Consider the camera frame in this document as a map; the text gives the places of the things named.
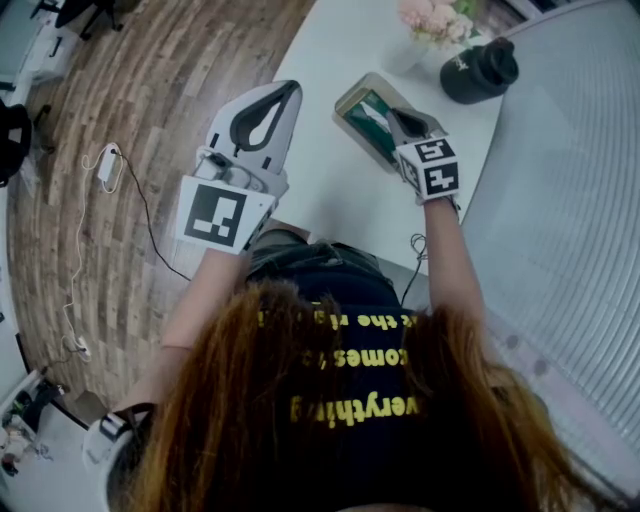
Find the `pink flower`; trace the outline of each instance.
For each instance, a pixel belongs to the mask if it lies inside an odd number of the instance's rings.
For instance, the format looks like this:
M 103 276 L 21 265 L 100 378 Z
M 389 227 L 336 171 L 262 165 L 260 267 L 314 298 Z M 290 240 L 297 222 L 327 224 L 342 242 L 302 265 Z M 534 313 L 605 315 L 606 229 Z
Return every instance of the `pink flower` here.
M 444 35 L 448 25 L 453 23 L 457 16 L 458 13 L 450 5 L 438 4 L 434 7 L 424 28 L 433 35 Z
M 400 19 L 412 30 L 421 28 L 432 12 L 431 0 L 400 0 L 398 2 Z
M 447 28 L 447 36 L 452 42 L 458 43 L 469 39 L 473 22 L 464 14 L 458 14 L 456 19 Z

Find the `shorts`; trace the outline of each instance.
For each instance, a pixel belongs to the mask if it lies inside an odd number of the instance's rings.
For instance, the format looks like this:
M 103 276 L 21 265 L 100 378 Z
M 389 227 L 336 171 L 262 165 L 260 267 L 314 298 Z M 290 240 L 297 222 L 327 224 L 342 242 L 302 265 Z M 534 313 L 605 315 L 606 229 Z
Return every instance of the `shorts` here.
M 380 279 L 393 289 L 393 282 L 382 275 L 375 256 L 340 243 L 319 241 L 309 245 L 300 235 L 286 229 L 272 229 L 258 237 L 247 281 L 275 279 L 282 271 L 326 268 Z

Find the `flower vase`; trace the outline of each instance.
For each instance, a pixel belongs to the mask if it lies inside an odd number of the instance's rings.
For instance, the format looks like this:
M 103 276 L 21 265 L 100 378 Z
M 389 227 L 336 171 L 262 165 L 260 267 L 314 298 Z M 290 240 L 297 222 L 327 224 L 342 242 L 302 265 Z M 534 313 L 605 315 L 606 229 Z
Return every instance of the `flower vase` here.
M 429 44 L 410 33 L 390 41 L 380 55 L 382 69 L 392 75 L 401 75 L 418 64 L 429 51 Z

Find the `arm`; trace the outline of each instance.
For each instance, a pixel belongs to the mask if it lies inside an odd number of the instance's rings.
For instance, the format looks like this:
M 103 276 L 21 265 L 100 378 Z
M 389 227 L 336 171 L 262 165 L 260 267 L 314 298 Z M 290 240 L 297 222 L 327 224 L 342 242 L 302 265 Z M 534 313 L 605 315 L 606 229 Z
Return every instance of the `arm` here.
M 452 306 L 484 323 L 480 284 L 455 210 L 448 199 L 434 199 L 424 204 L 424 216 L 431 306 Z
M 174 386 L 198 334 L 231 297 L 244 269 L 245 256 L 207 249 L 169 319 L 160 351 L 114 410 L 143 402 L 162 402 Z

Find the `black bottle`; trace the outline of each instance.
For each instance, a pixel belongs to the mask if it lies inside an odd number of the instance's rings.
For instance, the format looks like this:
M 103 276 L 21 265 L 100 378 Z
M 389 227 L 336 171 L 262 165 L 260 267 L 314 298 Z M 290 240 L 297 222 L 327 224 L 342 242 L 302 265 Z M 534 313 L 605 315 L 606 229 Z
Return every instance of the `black bottle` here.
M 469 105 L 504 94 L 518 78 L 513 43 L 503 37 L 474 46 L 445 62 L 440 83 L 449 97 Z

